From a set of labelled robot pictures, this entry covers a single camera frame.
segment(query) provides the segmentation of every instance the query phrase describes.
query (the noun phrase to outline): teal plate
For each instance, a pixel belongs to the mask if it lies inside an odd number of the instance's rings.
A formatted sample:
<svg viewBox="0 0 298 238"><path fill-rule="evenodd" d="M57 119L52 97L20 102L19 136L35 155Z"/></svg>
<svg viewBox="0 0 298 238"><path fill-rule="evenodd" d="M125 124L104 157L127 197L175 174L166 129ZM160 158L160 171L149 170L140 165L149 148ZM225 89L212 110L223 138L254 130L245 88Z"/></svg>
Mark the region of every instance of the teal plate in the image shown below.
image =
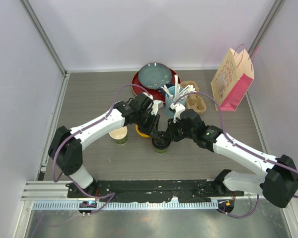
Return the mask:
<svg viewBox="0 0 298 238"><path fill-rule="evenodd" d="M172 80L171 70L161 63L148 63L139 70L139 82L148 89L157 90Z"/></svg>

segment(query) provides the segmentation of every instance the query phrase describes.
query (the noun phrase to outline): bag handle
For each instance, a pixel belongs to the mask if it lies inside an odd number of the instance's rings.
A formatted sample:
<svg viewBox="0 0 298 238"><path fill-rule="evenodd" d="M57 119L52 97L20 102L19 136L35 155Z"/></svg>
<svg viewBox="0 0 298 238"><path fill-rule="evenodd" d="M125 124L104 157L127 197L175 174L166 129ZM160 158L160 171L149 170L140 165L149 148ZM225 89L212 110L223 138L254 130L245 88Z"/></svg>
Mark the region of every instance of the bag handle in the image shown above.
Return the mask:
<svg viewBox="0 0 298 238"><path fill-rule="evenodd" d="M252 53L250 53L250 55L249 55L249 57L248 57L248 59L250 59L251 57L252 57L252 55L253 55L253 53L255 52L255 55L254 55L254 59L253 59L253 61L252 61L252 65L250 66L250 69L253 71L253 63L254 63L254 60L255 60L255 58L256 58L256 56L257 56L257 53L258 53L258 51L259 51L259 48L260 48L260 46L257 46L253 51L252 51Z"/></svg>
<svg viewBox="0 0 298 238"><path fill-rule="evenodd" d="M235 52L234 52L234 55L236 54L236 51L237 51L237 49L239 48L239 47L241 47L241 46L244 46L244 48L243 48L243 53L242 53L242 58L240 59L240 62L238 63L238 66L236 66L236 68L238 68L239 67L239 65L240 65L240 63L242 62L242 60L243 60L243 56L244 56L244 49L245 49L245 44L244 43L242 43L242 44L240 44L236 49L235 49Z"/></svg>

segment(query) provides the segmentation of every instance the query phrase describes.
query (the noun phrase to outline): red plate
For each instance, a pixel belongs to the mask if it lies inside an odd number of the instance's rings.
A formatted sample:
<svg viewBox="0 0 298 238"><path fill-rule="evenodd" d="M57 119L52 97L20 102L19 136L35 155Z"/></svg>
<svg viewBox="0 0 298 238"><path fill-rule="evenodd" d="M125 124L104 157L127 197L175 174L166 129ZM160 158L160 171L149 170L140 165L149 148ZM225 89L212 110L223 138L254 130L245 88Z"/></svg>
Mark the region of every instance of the red plate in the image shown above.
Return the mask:
<svg viewBox="0 0 298 238"><path fill-rule="evenodd" d="M175 78L174 78L174 76L175 76L177 73L176 73L174 70L172 70L172 69L170 69L170 70L171 70L171 73L172 73L172 80L171 80L171 83L174 85L174 84L175 84ZM132 83L137 84L137 85L140 85L140 86L143 87L143 85L139 82L138 73L139 73L139 71L135 74ZM179 84L180 84L180 83L181 83L181 79L180 79L179 75L178 75L178 81L179 81ZM135 95L138 95L138 94L144 92L144 90L142 90L142 89L139 88L139 87L132 86L132 89L133 89L133 92L134 92ZM148 88L146 88L146 89L148 90L148 92L149 92L151 95L153 95L153 99L154 99L154 100L162 100L162 101L165 100L165 98L164 98L164 97L161 95L161 93L159 93L157 90L148 89Z"/></svg>

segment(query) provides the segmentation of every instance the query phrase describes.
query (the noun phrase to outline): pink paper bag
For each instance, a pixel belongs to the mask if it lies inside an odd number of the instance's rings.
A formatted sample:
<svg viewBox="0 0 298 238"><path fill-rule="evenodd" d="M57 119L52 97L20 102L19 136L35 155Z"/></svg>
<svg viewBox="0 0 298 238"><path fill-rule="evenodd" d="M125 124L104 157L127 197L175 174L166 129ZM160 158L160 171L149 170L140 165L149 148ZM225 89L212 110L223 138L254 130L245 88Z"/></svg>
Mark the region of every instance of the pink paper bag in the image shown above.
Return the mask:
<svg viewBox="0 0 298 238"><path fill-rule="evenodd" d="M221 110L235 111L253 80L254 67L247 50L237 53L229 49L211 82L213 97Z"/></svg>

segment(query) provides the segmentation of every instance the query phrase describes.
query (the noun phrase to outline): paper cup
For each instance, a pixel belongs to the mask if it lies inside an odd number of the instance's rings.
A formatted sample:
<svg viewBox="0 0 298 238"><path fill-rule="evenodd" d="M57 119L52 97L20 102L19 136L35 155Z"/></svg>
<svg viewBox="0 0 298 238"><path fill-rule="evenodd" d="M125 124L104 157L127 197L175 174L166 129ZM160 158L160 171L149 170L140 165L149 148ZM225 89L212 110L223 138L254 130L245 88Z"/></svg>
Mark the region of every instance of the paper cup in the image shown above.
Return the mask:
<svg viewBox="0 0 298 238"><path fill-rule="evenodd" d="M124 126L117 130L113 130L109 133L110 137L115 140L115 142L119 145L123 145L127 142L127 127Z"/></svg>
<svg viewBox="0 0 298 238"><path fill-rule="evenodd" d="M155 139L152 139L151 142L152 142L154 150L160 155L164 154L171 144L171 141L159 142L159 141L155 141Z"/></svg>

